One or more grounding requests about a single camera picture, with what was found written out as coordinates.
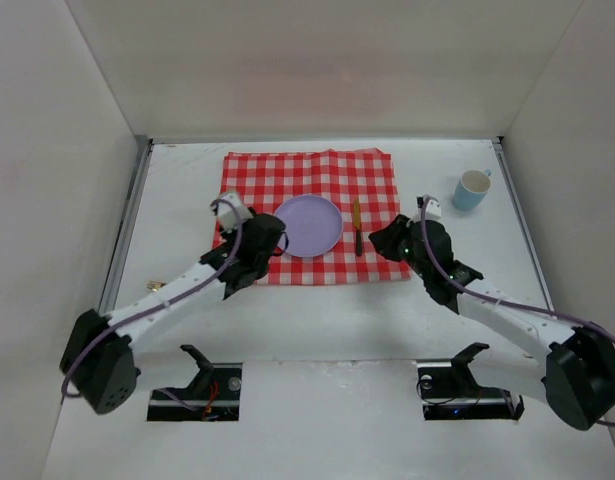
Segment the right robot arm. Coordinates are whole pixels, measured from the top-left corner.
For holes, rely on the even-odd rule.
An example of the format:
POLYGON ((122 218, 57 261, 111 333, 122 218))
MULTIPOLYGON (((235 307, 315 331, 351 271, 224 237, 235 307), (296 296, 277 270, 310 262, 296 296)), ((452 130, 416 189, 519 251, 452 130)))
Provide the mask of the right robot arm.
POLYGON ((511 300, 455 259, 450 235, 435 220, 397 215, 369 240, 381 257, 413 270, 438 305, 522 352, 507 361, 489 344, 474 342, 437 368, 421 367, 418 387, 425 401, 503 390, 545 403, 580 431, 601 423, 615 406, 615 338, 602 327, 511 300))

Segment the red white checkered cloth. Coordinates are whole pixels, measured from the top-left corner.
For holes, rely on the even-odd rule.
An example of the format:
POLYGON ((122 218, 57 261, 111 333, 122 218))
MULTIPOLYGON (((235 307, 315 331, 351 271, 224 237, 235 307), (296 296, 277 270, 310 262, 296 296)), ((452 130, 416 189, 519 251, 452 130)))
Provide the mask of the red white checkered cloth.
POLYGON ((390 154, 377 148, 228 153, 222 191, 235 191, 286 225, 263 285, 326 286, 403 281, 410 269, 368 239, 400 211, 390 154))

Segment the fork with black handle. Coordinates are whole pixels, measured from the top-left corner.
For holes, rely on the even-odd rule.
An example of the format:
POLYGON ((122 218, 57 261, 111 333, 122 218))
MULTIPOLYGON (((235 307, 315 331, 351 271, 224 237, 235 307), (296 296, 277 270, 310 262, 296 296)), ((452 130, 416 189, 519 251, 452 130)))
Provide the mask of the fork with black handle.
POLYGON ((164 282, 158 282, 158 281, 149 281, 146 284, 146 289, 149 291, 158 291, 161 288, 163 288, 165 286, 164 282))

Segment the blue ceramic mug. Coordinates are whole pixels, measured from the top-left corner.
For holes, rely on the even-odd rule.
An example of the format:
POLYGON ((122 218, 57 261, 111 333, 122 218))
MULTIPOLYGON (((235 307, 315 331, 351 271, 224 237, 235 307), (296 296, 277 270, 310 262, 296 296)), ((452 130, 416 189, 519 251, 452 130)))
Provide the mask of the blue ceramic mug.
POLYGON ((491 189, 491 174, 489 169, 464 172, 453 194, 453 206, 464 212, 475 209, 491 189))

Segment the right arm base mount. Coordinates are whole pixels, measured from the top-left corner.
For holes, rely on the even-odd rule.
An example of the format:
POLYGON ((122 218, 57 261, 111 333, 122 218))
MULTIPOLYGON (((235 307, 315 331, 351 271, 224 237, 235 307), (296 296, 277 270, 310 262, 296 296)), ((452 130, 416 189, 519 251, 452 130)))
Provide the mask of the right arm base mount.
POLYGON ((524 411, 522 396, 508 390, 479 385, 469 367, 478 354, 489 349, 472 343, 452 358, 417 363, 416 393, 425 421, 510 420, 524 411))

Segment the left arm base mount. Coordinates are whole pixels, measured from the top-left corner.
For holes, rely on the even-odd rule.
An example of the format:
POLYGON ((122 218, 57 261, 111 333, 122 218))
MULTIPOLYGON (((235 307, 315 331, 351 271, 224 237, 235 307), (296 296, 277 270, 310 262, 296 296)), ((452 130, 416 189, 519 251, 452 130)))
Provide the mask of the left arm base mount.
POLYGON ((212 363, 196 347, 180 349, 194 362, 193 376, 182 387, 152 390, 148 422, 236 422, 240 417, 242 363, 212 363))

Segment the purple plastic plate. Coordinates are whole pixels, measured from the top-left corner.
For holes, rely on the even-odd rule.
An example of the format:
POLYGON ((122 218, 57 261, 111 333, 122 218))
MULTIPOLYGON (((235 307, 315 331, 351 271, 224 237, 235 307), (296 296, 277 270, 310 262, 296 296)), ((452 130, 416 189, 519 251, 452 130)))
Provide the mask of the purple plastic plate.
POLYGON ((299 195, 283 202, 274 215, 285 224, 286 254, 314 258, 333 249, 343 233, 343 216, 330 200, 317 195, 299 195))

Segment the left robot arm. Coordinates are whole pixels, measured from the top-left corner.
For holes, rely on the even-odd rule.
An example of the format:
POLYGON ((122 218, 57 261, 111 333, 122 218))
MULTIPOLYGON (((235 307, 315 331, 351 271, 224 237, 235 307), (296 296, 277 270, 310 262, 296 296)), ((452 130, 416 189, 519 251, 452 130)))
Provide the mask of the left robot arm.
POLYGON ((191 411, 198 410, 204 394, 217 393, 213 365, 191 344, 180 348, 192 357, 197 372, 184 387, 159 386, 149 376, 149 367, 137 360, 149 343, 179 322, 266 276, 278 244, 288 240, 284 223, 264 213, 252 214, 221 234, 221 245, 160 290, 124 308, 106 314, 89 309, 77 318, 59 363, 64 397, 82 398, 96 414, 104 415, 138 387, 159 392, 191 411))

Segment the knife with black handle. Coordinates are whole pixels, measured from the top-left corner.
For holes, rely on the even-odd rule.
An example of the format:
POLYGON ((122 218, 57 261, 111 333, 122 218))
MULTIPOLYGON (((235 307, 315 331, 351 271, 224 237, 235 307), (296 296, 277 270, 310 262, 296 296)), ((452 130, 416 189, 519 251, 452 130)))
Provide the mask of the knife with black handle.
POLYGON ((355 198, 353 203, 353 225, 355 229, 355 254, 357 257, 361 257, 363 255, 363 234, 359 198, 355 198))

